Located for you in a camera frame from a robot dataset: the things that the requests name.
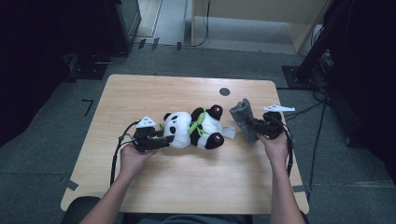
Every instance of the green ribbon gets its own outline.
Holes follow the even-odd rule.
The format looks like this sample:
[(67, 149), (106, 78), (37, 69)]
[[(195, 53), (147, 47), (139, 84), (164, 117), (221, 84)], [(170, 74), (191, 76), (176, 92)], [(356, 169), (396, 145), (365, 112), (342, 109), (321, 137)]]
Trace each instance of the green ribbon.
[(198, 129), (198, 134), (199, 134), (200, 136), (201, 136), (203, 133), (207, 133), (207, 132), (205, 132), (203, 129), (198, 128), (198, 126), (201, 125), (201, 124), (204, 122), (205, 113), (206, 113), (206, 109), (204, 109), (204, 112), (202, 112), (202, 113), (199, 115), (198, 120), (196, 120), (195, 122), (193, 122), (193, 123), (190, 125), (189, 134), (192, 134), (192, 133), (195, 131), (195, 129)]

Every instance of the black dot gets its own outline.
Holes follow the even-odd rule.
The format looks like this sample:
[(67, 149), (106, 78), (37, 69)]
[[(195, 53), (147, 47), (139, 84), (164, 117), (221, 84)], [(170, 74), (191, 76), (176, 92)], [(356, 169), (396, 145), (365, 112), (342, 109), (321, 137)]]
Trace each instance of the black dot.
[(220, 94), (223, 96), (228, 96), (228, 95), (230, 95), (230, 90), (228, 90), (227, 88), (221, 88)]

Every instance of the black metal stand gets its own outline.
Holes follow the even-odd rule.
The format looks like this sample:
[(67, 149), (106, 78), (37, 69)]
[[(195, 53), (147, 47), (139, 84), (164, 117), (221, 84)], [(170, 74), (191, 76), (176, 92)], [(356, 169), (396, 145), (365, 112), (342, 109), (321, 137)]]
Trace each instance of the black metal stand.
[(102, 80), (107, 69), (106, 63), (92, 63), (78, 59), (67, 82), (76, 82), (77, 79)]
[(300, 66), (282, 66), (283, 74), (290, 88), (312, 89), (315, 87), (310, 83), (310, 77), (315, 64), (333, 41), (332, 34), (336, 33), (336, 30), (341, 27), (341, 25), (344, 25), (345, 22), (342, 21), (342, 14), (347, 12), (351, 2), (352, 0), (345, 0), (335, 8), (332, 16), (326, 23), (326, 27), (324, 27), (314, 46), (309, 50)]

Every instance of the wire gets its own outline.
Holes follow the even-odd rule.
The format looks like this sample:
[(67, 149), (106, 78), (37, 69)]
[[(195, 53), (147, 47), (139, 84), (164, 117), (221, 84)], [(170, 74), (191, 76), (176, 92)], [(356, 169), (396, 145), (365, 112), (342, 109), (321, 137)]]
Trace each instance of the wire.
[(130, 143), (132, 143), (132, 141), (124, 142), (121, 145), (123, 146), (123, 145), (127, 145), (127, 144), (130, 144)]
[(125, 53), (125, 52), (122, 52), (121, 58), (118, 59), (118, 60), (116, 60), (116, 61), (114, 61), (114, 62), (108, 62), (108, 63), (94, 62), (94, 63), (98, 63), (98, 64), (113, 64), (113, 63), (119, 63), (120, 61), (122, 61), (122, 59), (125, 58), (125, 56), (126, 56), (126, 53)]
[(114, 178), (115, 178), (115, 173), (116, 173), (116, 164), (117, 164), (117, 155), (119, 154), (119, 150), (120, 150), (121, 146), (127, 144), (127, 143), (122, 143), (122, 141), (123, 141), (125, 135), (129, 135), (128, 131), (132, 128), (132, 126), (136, 125), (138, 122), (139, 121), (135, 121), (132, 124), (130, 124), (125, 129), (122, 136), (119, 137), (119, 143), (117, 144), (116, 151), (114, 152), (114, 156), (113, 156), (113, 162), (111, 164), (110, 185), (112, 185), (114, 183)]
[(315, 42), (317, 42), (318, 36), (322, 33), (323, 31), (323, 26), (320, 27), (320, 29), (317, 31), (317, 33), (314, 36), (314, 32), (311, 34), (311, 47), (314, 46)]
[[(138, 46), (138, 45), (140, 45), (140, 43), (133, 43), (132, 44), (132, 46)], [(151, 45), (154, 45), (153, 43), (145, 43), (145, 46), (146, 45), (149, 45), (149, 46), (151, 46)], [(175, 48), (177, 45), (170, 45), (170, 44), (157, 44), (157, 46), (158, 46), (158, 49), (160, 48), (160, 47), (170, 47), (170, 48)], [(199, 46), (186, 46), (186, 45), (182, 45), (182, 47), (183, 48), (196, 48), (196, 47), (199, 47)]]
[(285, 115), (285, 118), (286, 118), (286, 117), (291, 117), (291, 116), (292, 116), (290, 119), (286, 119), (286, 121), (289, 121), (289, 120), (291, 120), (291, 119), (295, 119), (295, 118), (297, 118), (297, 116), (299, 116), (299, 115), (301, 115), (301, 114), (303, 114), (303, 113), (306, 113), (306, 112), (308, 112), (309, 110), (311, 110), (312, 108), (314, 108), (314, 107), (316, 107), (316, 106), (318, 106), (318, 105), (321, 105), (321, 104), (323, 104), (323, 102), (319, 102), (319, 103), (317, 103), (317, 104), (315, 104), (315, 105), (309, 106), (308, 108), (306, 108), (306, 109), (304, 109), (304, 110), (302, 110), (302, 111), (300, 111), (300, 112), (297, 112), (297, 113), (294, 113), (294, 114)]
[(315, 168), (315, 160), (316, 160), (316, 155), (317, 155), (318, 140), (319, 140), (319, 136), (320, 136), (321, 127), (323, 124), (325, 108), (326, 108), (326, 104), (323, 104), (323, 108), (322, 108), (322, 112), (321, 112), (321, 116), (320, 116), (319, 128), (318, 128), (318, 132), (317, 132), (317, 137), (315, 139), (315, 144), (314, 144), (314, 152), (312, 153), (311, 174), (309, 175), (309, 182), (308, 182), (309, 192), (307, 194), (308, 202), (309, 202), (309, 199), (311, 197), (311, 192), (312, 192), (312, 181), (314, 179), (314, 168)]
[(321, 58), (316, 59), (312, 73), (310, 74), (310, 82), (318, 86), (319, 89), (324, 89), (328, 86), (326, 76), (332, 68), (332, 56), (326, 50)]
[[(203, 2), (204, 1), (202, 0), (201, 5), (202, 5), (203, 11), (204, 11), (204, 3)], [(207, 1), (206, 21), (205, 21), (205, 17), (204, 16), (202, 17), (202, 20), (204, 22), (204, 27), (206, 29), (206, 34), (204, 36), (204, 39), (201, 41), (200, 44), (192, 45), (191, 47), (194, 47), (194, 48), (201, 47), (204, 43), (206, 43), (207, 40), (209, 40), (209, 42), (210, 42), (210, 39), (209, 39), (209, 11), (210, 11), (210, 0)]]
[(288, 126), (286, 126), (286, 124), (284, 124), (283, 122), (281, 122), (281, 121), (279, 121), (279, 120), (277, 120), (277, 119), (275, 119), (275, 118), (272, 118), (271, 116), (267, 116), (267, 115), (263, 114), (263, 117), (264, 117), (264, 118), (267, 118), (267, 119), (272, 119), (272, 120), (274, 120), (278, 125), (280, 125), (280, 127), (282, 128), (282, 131), (285, 133), (285, 135), (286, 135), (286, 137), (287, 137), (287, 139), (288, 139), (289, 161), (288, 161), (288, 167), (287, 167), (287, 169), (288, 169), (288, 175), (290, 176), (291, 167), (293, 166), (293, 149), (294, 149), (294, 146), (293, 146), (293, 139), (292, 139), (292, 135), (291, 135), (290, 128), (289, 128)]

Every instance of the human hand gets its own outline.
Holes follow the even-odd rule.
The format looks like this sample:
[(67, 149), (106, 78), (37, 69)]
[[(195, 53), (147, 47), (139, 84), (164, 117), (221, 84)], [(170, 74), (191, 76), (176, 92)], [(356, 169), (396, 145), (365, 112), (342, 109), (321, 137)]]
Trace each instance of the human hand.
[(269, 139), (262, 134), (257, 134), (259, 139), (265, 145), (265, 153), (271, 162), (271, 165), (286, 167), (286, 159), (288, 158), (288, 138), (284, 133), (280, 134), (276, 139)]
[(141, 153), (134, 148), (134, 145), (128, 144), (120, 151), (120, 174), (119, 177), (125, 177), (132, 181), (134, 176), (140, 172), (146, 161), (155, 155), (158, 150), (150, 150), (146, 153)]

